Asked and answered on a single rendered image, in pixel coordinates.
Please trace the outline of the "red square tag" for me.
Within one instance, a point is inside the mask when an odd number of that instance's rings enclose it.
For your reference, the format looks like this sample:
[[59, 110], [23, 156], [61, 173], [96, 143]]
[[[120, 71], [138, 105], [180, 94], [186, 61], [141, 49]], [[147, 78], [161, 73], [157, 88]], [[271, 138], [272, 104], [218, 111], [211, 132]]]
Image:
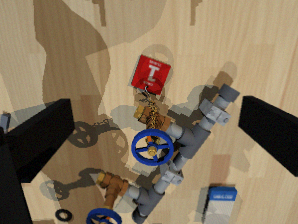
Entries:
[[[151, 58], [145, 57], [141, 55], [133, 81], [132, 86], [135, 86], [137, 88], [146, 90], [147, 94], [149, 95], [149, 92], [155, 93], [157, 95], [161, 94], [162, 88], [164, 86], [164, 83], [166, 81], [167, 75], [169, 73], [171, 66], [161, 63], [159, 61], [153, 60]], [[148, 87], [148, 88], [146, 88]], [[155, 129], [155, 112], [157, 112], [157, 108], [152, 107], [155, 105], [155, 102], [152, 101], [151, 96], [149, 95], [149, 99], [147, 99], [149, 102], [151, 102], [151, 108], [154, 110], [153, 116], [152, 116], [152, 129]], [[151, 100], [151, 101], [150, 101]], [[154, 103], [152, 105], [152, 103]], [[154, 123], [153, 123], [154, 122]], [[153, 128], [154, 127], [154, 128]], [[150, 129], [151, 129], [150, 128]]]

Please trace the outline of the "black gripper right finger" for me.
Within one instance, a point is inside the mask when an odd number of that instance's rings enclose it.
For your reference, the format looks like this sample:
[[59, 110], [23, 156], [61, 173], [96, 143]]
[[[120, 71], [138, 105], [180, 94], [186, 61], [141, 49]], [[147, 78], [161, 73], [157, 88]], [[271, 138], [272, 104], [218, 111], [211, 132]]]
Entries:
[[298, 177], [298, 117], [254, 96], [243, 96], [238, 127]]

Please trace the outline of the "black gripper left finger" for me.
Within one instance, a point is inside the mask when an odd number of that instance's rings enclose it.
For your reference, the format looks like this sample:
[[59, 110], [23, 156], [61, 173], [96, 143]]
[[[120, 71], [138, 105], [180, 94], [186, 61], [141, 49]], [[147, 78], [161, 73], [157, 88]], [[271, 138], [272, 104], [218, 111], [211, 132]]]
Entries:
[[6, 134], [0, 126], [0, 224], [33, 224], [21, 183], [31, 183], [74, 130], [70, 98]]

